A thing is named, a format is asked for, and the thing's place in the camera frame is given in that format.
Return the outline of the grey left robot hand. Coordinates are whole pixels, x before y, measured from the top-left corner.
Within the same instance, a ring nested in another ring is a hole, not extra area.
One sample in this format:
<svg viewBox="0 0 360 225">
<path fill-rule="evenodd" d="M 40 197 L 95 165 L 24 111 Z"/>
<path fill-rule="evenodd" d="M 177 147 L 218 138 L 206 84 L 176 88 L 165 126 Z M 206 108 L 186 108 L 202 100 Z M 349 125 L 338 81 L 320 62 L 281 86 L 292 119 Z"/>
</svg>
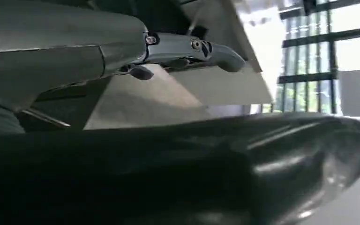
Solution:
<svg viewBox="0 0 360 225">
<path fill-rule="evenodd" d="M 360 178 L 360 121 L 316 112 L 27 133 L 16 112 L 58 87 L 233 49 L 131 15 L 0 0 L 0 225 L 295 225 Z"/>
</svg>

